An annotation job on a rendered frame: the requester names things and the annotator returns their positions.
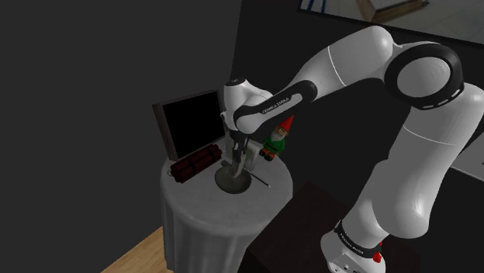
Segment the dark thin pen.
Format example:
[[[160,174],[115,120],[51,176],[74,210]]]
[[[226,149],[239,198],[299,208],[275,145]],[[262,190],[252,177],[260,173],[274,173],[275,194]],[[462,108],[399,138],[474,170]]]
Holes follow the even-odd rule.
[[[267,187],[271,188],[271,186],[270,186],[270,185],[269,185],[269,184],[268,184],[266,181],[262,180],[261,178],[259,178],[259,177],[258,177],[257,175],[255,175],[254,173],[252,173],[252,172],[248,172],[248,173],[249,173],[249,175],[251,175],[253,178],[256,178],[256,179],[257,179],[257,180],[258,180],[260,183],[262,183],[263,185],[265,185],[265,186],[267,186]]]

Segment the black screen monitor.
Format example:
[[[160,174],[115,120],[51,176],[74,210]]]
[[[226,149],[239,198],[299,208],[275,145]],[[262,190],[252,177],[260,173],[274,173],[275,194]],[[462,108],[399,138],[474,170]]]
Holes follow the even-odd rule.
[[[225,136],[216,89],[155,103],[152,109],[171,161],[179,161]]]

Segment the grey round dish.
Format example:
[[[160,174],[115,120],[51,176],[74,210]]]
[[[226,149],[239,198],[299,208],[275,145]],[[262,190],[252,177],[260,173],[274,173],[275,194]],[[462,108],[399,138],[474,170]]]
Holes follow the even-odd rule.
[[[232,176],[232,167],[223,166],[215,173],[217,186],[230,194],[240,194],[251,186],[251,175],[242,171],[237,177]]]

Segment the garden gnome figure red hat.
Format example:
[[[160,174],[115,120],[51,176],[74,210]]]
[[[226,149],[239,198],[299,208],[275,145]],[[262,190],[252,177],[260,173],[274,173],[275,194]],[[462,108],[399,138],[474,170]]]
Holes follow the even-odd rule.
[[[259,155],[266,161],[272,161],[285,149],[285,138],[289,135],[294,115],[278,124],[269,136],[264,139]]]

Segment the round table with white cloth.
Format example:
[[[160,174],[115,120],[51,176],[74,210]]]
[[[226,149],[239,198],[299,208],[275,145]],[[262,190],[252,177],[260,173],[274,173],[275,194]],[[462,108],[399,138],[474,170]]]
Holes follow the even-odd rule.
[[[247,191],[229,194],[215,182],[215,163],[185,183],[161,169],[164,256],[174,273],[237,273],[256,236],[292,198],[293,182],[284,162],[259,160]]]

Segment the dark red dynamite bundle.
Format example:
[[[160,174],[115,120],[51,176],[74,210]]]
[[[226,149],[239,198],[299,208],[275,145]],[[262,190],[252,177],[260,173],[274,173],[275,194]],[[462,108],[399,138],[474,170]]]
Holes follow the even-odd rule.
[[[211,144],[171,165],[168,173],[176,182],[185,183],[201,171],[215,164],[221,157],[222,151],[219,146]]]

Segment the dark robot stand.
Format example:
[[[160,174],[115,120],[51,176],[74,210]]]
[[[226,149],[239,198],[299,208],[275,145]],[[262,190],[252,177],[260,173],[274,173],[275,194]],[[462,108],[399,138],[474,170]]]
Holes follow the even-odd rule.
[[[334,230],[349,210],[308,181],[247,247],[237,273],[364,273],[345,256],[328,264],[320,246],[325,233],[349,241]]]

